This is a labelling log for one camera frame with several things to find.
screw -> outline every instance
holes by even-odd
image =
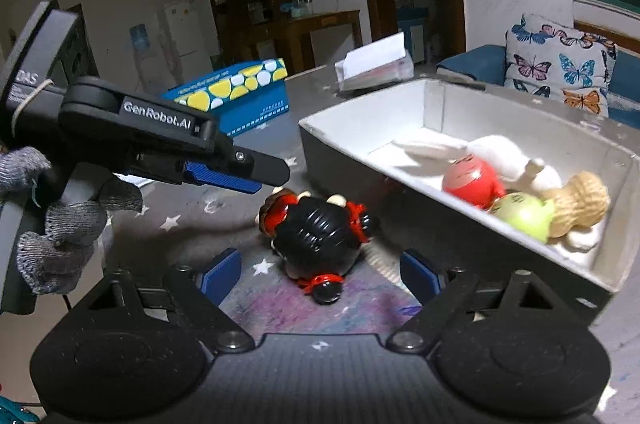
[[[407,330],[392,335],[388,345],[394,352],[400,354],[419,354],[426,346],[423,338]]]
[[[251,338],[237,330],[224,332],[218,336],[218,349],[220,352],[244,352],[251,348]]]

white refrigerator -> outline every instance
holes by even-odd
[[[182,68],[176,80],[189,82],[213,71],[194,0],[165,5],[162,15],[161,25],[168,28]]]

gloved finger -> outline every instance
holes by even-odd
[[[92,245],[57,247],[45,236],[25,232],[18,239],[16,265],[34,294],[66,294],[78,284],[93,253]]]
[[[51,162],[36,148],[24,147],[0,155],[0,195],[28,189]]]
[[[107,211],[142,212],[142,192],[118,177],[106,181],[98,194],[98,203]]]
[[[107,225],[107,212],[93,200],[73,205],[54,203],[47,209],[44,234],[53,245],[92,245]]]

blue tissue box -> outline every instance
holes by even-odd
[[[282,59],[241,62],[165,92],[162,97],[210,111],[229,136],[248,131],[289,110]]]

gray knit glove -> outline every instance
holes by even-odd
[[[0,155],[0,197],[31,188],[50,166],[46,157],[31,147]],[[108,180],[91,200],[49,206],[45,234],[26,232],[18,239],[17,267],[33,292],[71,292],[94,253],[93,243],[104,230],[107,211],[123,209],[140,212],[142,194],[135,185],[117,177]]]

